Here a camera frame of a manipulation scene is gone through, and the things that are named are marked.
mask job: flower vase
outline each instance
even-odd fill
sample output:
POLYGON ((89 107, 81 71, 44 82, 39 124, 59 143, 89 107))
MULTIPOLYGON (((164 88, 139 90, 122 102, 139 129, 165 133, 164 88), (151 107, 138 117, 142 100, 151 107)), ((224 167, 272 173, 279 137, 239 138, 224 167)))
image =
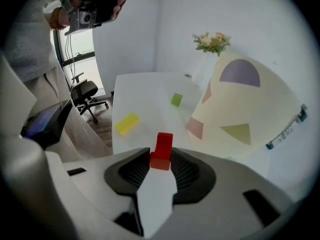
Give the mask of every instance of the flower vase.
POLYGON ((218 55, 212 52, 203 53, 203 59, 198 70, 192 75, 192 83, 201 89, 208 86, 210 78, 214 72, 218 55))

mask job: red block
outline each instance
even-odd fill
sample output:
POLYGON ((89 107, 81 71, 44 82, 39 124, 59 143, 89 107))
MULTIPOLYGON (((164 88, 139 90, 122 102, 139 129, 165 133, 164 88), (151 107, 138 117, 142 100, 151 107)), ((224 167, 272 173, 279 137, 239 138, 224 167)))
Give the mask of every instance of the red block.
POLYGON ((169 171, 170 169, 170 161, 158 159, 158 158, 151 158, 150 160, 150 167, 158 170, 169 171))
POLYGON ((174 135, 172 133, 159 132, 155 151, 150 154, 150 157, 171 161, 173 138, 174 135))

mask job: yellow block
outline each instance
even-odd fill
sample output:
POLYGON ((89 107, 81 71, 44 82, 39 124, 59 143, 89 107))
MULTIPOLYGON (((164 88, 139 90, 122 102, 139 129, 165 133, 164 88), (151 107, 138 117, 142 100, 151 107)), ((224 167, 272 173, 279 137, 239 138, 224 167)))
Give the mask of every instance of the yellow block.
POLYGON ((116 123, 114 127, 120 135, 125 135, 128 131, 131 130, 132 127, 134 127, 139 122, 139 116, 137 116, 135 113, 131 113, 130 115, 122 119, 120 122, 116 123))

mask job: green triangle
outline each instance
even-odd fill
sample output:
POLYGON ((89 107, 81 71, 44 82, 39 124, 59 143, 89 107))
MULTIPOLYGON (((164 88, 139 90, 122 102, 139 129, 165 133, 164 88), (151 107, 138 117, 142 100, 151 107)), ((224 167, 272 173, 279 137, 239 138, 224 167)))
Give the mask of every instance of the green triangle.
POLYGON ((248 123, 231 126, 222 126, 220 128, 230 136, 237 139, 238 141, 249 146, 251 145, 250 128, 248 123))

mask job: wall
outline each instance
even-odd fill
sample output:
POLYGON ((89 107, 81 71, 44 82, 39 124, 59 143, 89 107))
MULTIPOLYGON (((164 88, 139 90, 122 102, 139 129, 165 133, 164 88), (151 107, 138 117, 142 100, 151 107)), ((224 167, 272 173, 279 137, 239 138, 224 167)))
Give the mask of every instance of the wall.
POLYGON ((118 18, 93 30, 96 62, 105 90, 117 75, 151 72, 159 0, 128 0, 118 18))
POLYGON ((193 74, 202 61, 192 34, 231 36, 231 51, 276 72, 308 107, 308 119, 272 156, 269 179, 294 199, 305 195, 319 164, 319 50, 290 0, 161 0, 154 70, 193 74))

